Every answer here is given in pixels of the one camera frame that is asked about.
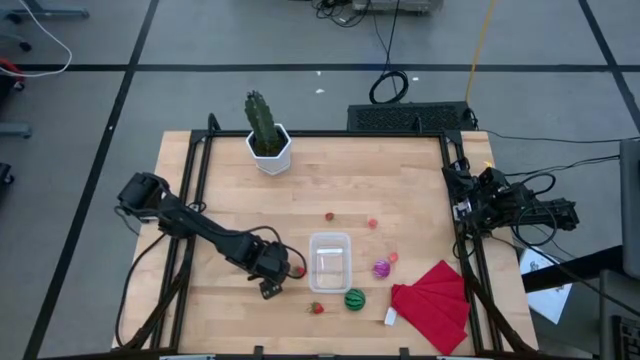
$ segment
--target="red cloth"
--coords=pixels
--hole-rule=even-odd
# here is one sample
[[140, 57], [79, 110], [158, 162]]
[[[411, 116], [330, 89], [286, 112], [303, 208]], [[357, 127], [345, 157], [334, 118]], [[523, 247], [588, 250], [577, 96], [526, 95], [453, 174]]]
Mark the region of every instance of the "red cloth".
[[470, 306], [464, 281], [446, 262], [440, 261], [414, 285], [393, 285], [391, 306], [444, 355], [467, 337]]

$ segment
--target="potted cactus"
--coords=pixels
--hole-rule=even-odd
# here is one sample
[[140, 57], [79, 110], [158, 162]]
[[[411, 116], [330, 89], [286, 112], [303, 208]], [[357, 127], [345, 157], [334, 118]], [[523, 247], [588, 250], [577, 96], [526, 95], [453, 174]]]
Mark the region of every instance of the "potted cactus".
[[247, 94], [244, 112], [253, 131], [247, 147], [256, 166], [269, 175], [278, 175], [291, 166], [291, 138], [282, 124], [275, 124], [271, 110], [257, 91]]

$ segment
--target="black keyboard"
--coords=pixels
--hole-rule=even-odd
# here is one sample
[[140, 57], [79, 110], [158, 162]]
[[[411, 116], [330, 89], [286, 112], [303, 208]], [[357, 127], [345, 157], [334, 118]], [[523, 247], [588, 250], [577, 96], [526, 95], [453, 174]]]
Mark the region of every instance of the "black keyboard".
[[612, 316], [616, 360], [640, 360], [640, 321]]

